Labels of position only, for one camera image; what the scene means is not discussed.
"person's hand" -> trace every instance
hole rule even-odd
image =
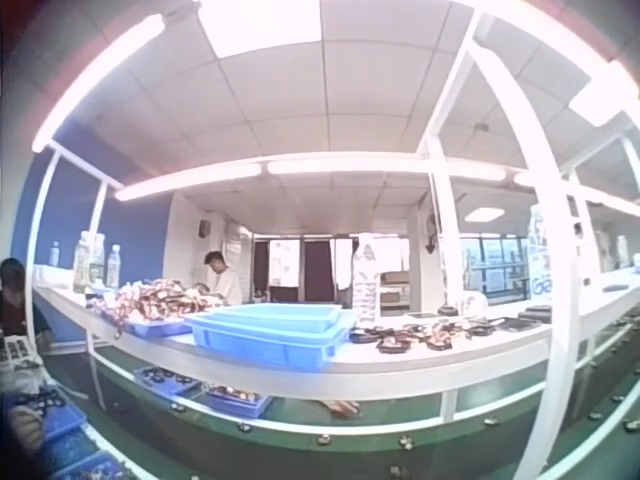
[[[47,353],[53,343],[53,333],[51,330],[44,330],[36,335],[36,348],[38,353]]]
[[[44,441],[42,418],[29,407],[21,405],[9,411],[9,425],[27,453],[36,453]]]

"blue plastic tray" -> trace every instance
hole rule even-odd
[[[218,412],[240,418],[259,418],[273,398],[260,397],[256,402],[240,400],[220,393],[207,393],[205,403]]]
[[[114,323],[114,319],[107,312],[102,312],[100,316],[103,320]],[[182,319],[170,319],[158,322],[131,322],[126,321],[124,329],[141,338],[162,338],[173,337],[191,333],[191,327]]]
[[[115,478],[125,468],[113,456],[106,452],[98,452],[84,460],[60,470],[51,476],[51,480],[77,480],[87,473],[102,473],[102,478]]]
[[[335,325],[341,309],[340,305],[255,303],[219,308],[210,318],[245,327],[322,333]]]
[[[133,375],[135,376],[136,380],[142,385],[161,395],[181,395],[185,392],[188,392],[200,383],[197,380],[194,380],[192,382],[182,384],[176,382],[174,378],[165,378],[164,382],[162,383],[150,382],[144,378],[144,372],[151,368],[155,367],[138,368],[133,371]]]
[[[40,460],[53,474],[95,454],[98,447],[82,430],[74,430],[45,445]]]
[[[338,322],[321,334],[249,328],[212,321],[209,314],[187,316],[196,345],[253,363],[317,371],[335,355],[355,322],[343,311]]]
[[[87,421],[87,416],[81,411],[78,407],[76,407],[73,403],[69,401],[64,395],[60,393],[60,391],[56,388],[45,387],[41,389],[41,391],[53,391],[57,390],[60,394],[61,398],[63,398],[66,402],[64,407],[48,407],[47,415],[44,418],[44,442],[50,442],[57,438],[60,438],[62,435],[79,428]],[[15,406],[22,394],[20,393],[7,393],[5,394],[5,405],[8,407]],[[32,401],[26,403],[26,406],[32,408],[34,410],[38,409],[37,401]]]

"dark hair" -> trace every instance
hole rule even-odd
[[[215,252],[209,252],[204,256],[204,264],[210,265],[214,260],[220,260],[222,263],[226,263],[224,261],[224,256],[222,252],[216,250]]]
[[[7,258],[0,263],[0,282],[4,288],[24,290],[24,266],[17,258]]]

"white shelf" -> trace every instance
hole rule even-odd
[[[640,301],[640,276],[629,271],[605,274],[596,283],[582,295],[581,339],[602,330]],[[601,286],[613,283],[630,284],[630,288],[601,293]],[[433,394],[522,370],[544,361],[549,353],[551,327],[545,325],[525,333],[476,337],[464,348],[447,352],[421,347],[403,355],[382,355],[373,345],[347,344],[322,373],[302,373],[239,363],[195,346],[191,335],[146,340],[124,333],[116,340],[116,328],[87,311],[82,296],[43,287],[36,291],[80,327],[129,355],[198,380],[285,398],[382,400]],[[528,305],[491,307],[490,317],[516,316]],[[390,317],[383,322],[415,321]]]

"blue crate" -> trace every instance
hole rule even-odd
[[[69,433],[76,428],[81,427],[86,421],[87,416],[85,413],[76,407],[73,403],[66,398],[60,390],[53,387],[41,387],[41,392],[57,391],[60,397],[64,399],[66,405],[64,407],[47,407],[47,415],[44,418],[44,442],[48,443],[57,438],[60,438],[66,433]],[[21,403],[21,397],[28,397],[21,393],[7,392],[4,395],[5,407],[11,408]],[[28,401],[25,404],[27,407],[37,410],[38,401]]]
[[[351,311],[323,333],[300,333],[245,327],[214,321],[211,313],[188,315],[196,345],[258,364],[303,371],[321,370],[349,336]]]
[[[271,328],[292,332],[322,333],[338,321],[340,305],[304,303],[254,303],[218,308],[211,319],[245,327]]]
[[[102,473],[103,477],[101,478],[115,478],[116,475],[125,471],[125,467],[111,454],[98,452],[64,470],[60,470],[51,476],[51,480],[76,480],[84,478],[83,474],[87,473]]]
[[[197,380],[193,380],[192,382],[182,384],[176,382],[174,378],[165,378],[165,381],[162,383],[150,382],[144,378],[144,372],[152,368],[156,367],[138,368],[133,371],[133,375],[139,383],[163,396],[182,395],[200,383]]]
[[[217,392],[207,392],[205,403],[213,410],[234,417],[256,419],[264,413],[273,398],[260,396],[257,401],[249,402]]]
[[[101,312],[103,320],[115,323],[113,316],[108,312]],[[127,320],[124,330],[140,338],[163,338],[191,333],[191,327],[181,318],[169,319],[157,322],[134,322]]]

